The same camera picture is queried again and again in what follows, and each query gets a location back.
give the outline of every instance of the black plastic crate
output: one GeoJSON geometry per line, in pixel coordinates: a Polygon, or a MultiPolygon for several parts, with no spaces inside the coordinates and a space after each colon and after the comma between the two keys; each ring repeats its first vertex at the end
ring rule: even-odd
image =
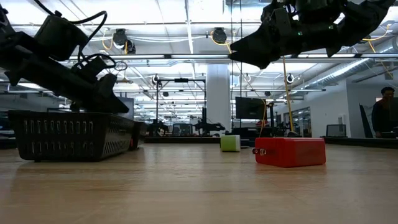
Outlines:
{"type": "Polygon", "coordinates": [[[100,161],[129,149],[134,122],[107,113],[9,111],[25,160],[100,161]]]}

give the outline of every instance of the red box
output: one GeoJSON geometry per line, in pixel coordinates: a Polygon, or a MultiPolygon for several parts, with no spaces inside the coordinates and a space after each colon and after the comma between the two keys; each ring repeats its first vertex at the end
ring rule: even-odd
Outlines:
{"type": "Polygon", "coordinates": [[[260,164],[284,168],[326,163],[325,141],[320,138],[257,138],[253,153],[260,164]]]}

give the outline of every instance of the yellow cable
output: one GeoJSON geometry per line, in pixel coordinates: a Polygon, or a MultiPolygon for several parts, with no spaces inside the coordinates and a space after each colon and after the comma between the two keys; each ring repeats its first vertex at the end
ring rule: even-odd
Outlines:
{"type": "Polygon", "coordinates": [[[290,105],[290,96],[289,96],[289,89],[287,87],[287,74],[286,74],[286,60],[284,56],[284,75],[285,75],[285,90],[286,90],[286,100],[287,106],[289,107],[289,119],[290,119],[290,130],[293,131],[293,116],[292,116],[292,107],[290,105]]]}
{"type": "MultiPolygon", "coordinates": [[[[369,41],[368,43],[369,43],[369,45],[371,46],[371,48],[372,48],[372,50],[373,50],[373,53],[376,53],[376,50],[374,49],[372,42],[369,41]]],[[[381,62],[381,65],[384,67],[384,69],[386,69],[386,72],[391,76],[391,78],[394,79],[394,76],[391,74],[391,72],[390,72],[389,69],[384,65],[383,62],[381,62]]]]}
{"type": "MultiPolygon", "coordinates": [[[[251,88],[252,90],[254,90],[253,86],[251,86],[251,84],[249,83],[249,81],[246,79],[246,77],[245,77],[244,75],[243,75],[243,78],[244,78],[244,80],[246,81],[246,83],[250,86],[250,88],[251,88]]],[[[264,114],[262,115],[262,123],[261,123],[261,130],[260,130],[260,136],[259,136],[259,138],[261,138],[262,130],[263,130],[263,127],[264,127],[264,121],[266,120],[267,102],[266,102],[265,100],[263,100],[263,99],[261,98],[261,96],[260,96],[256,91],[254,91],[254,92],[255,92],[255,94],[262,100],[262,102],[264,103],[264,114]]]]}
{"type": "Polygon", "coordinates": [[[226,46],[226,48],[228,49],[229,53],[231,54],[231,53],[232,53],[232,50],[231,50],[231,47],[229,46],[230,43],[219,44],[219,43],[215,42],[214,39],[213,39],[213,33],[214,33],[214,31],[211,31],[211,33],[210,33],[211,40],[212,40],[216,45],[226,46]]]}
{"type": "Polygon", "coordinates": [[[111,39],[111,46],[110,46],[110,47],[107,47],[107,46],[105,45],[105,41],[104,41],[105,33],[106,33],[106,31],[104,31],[104,36],[103,36],[103,38],[102,38],[102,45],[104,46],[104,48],[105,48],[106,50],[111,50],[111,49],[112,49],[112,45],[113,45],[113,35],[112,35],[112,39],[111,39]]]}
{"type": "Polygon", "coordinates": [[[387,25],[387,27],[386,27],[386,32],[385,32],[384,35],[382,35],[381,37],[378,37],[378,38],[375,38],[375,39],[362,39],[362,40],[365,40],[365,41],[379,40],[379,39],[385,37],[385,36],[388,34],[388,29],[389,29],[389,28],[390,28],[390,25],[387,25]]]}

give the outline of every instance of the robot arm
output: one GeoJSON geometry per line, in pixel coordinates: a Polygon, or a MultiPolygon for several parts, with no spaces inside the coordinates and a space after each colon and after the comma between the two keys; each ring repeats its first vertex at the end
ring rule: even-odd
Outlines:
{"type": "Polygon", "coordinates": [[[374,31],[395,0],[307,1],[277,0],[266,6],[255,33],[233,43],[232,60],[266,68],[283,55],[326,48],[329,57],[342,46],[352,46],[374,31]],[[334,24],[340,13],[345,18],[334,24]]]}
{"type": "MultiPolygon", "coordinates": [[[[115,68],[116,62],[108,55],[83,55],[83,47],[95,32],[87,37],[75,24],[88,19],[70,22],[59,12],[48,12],[50,15],[42,27],[35,37],[31,37],[14,31],[6,16],[7,10],[0,5],[0,67],[6,70],[10,84],[16,86],[24,78],[53,91],[55,95],[71,99],[88,111],[127,113],[128,107],[113,93],[116,76],[109,73],[99,80],[97,78],[102,70],[115,68]],[[80,60],[72,69],[57,62],[68,60],[77,46],[80,60]]],[[[106,12],[93,17],[99,16],[104,16],[103,24],[106,12]]]]}

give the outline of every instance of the ceiling duct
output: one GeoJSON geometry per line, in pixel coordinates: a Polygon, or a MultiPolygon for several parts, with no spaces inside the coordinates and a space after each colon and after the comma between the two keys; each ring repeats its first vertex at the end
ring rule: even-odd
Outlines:
{"type": "Polygon", "coordinates": [[[242,10],[247,8],[263,8],[266,7],[272,0],[224,0],[224,12],[231,12],[231,5],[232,10],[239,10],[241,9],[240,3],[242,3],[242,10]]]}
{"type": "MultiPolygon", "coordinates": [[[[398,53],[398,39],[397,36],[387,40],[375,47],[377,53],[392,54],[398,53]]],[[[372,50],[368,50],[365,53],[372,54],[372,50]]],[[[369,68],[372,68],[377,64],[376,58],[362,58],[359,60],[352,61],[350,63],[344,63],[337,65],[310,80],[305,86],[300,88],[313,88],[318,85],[327,86],[332,83],[336,83],[340,80],[348,78],[359,72],[363,72],[369,68]]]]}

